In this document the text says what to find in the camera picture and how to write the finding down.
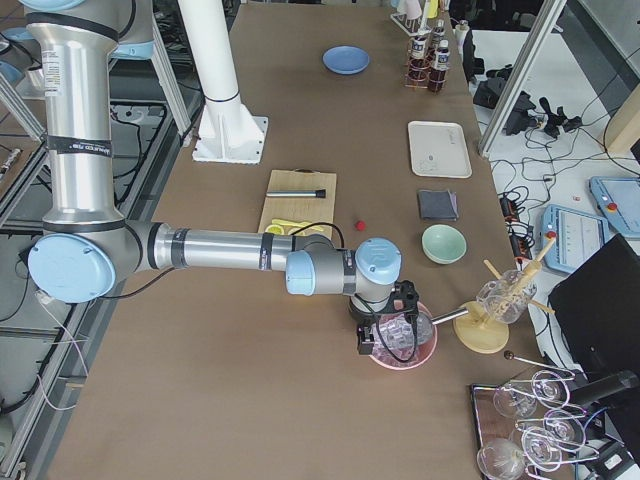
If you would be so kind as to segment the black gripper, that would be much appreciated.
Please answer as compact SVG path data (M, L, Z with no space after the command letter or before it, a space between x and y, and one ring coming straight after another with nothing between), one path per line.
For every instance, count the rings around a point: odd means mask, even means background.
M411 281L396 281L391 289L386 304L378 311L372 307L373 303L365 300L359 294L355 294L349 300L349 313L356 321L357 350L359 354L372 354L374 348L374 333L384 349L392 354L391 348L380 330L383 315L404 316L404 321L411 326L413 335L412 354L418 348L417 318L418 318L418 293Z

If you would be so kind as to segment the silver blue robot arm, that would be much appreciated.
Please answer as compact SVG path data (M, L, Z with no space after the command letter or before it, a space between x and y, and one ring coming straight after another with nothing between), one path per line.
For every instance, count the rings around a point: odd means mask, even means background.
M292 294L348 297L361 353L389 345L389 316L404 321L410 346L417 346L418 296L412 283L400 280L400 251L386 239L348 250L321 235L128 221L115 205L108 62L153 55L153 7L148 1L28 1L25 13L41 48L52 173L52 207L28 257L41 290L84 303L151 269L281 271Z

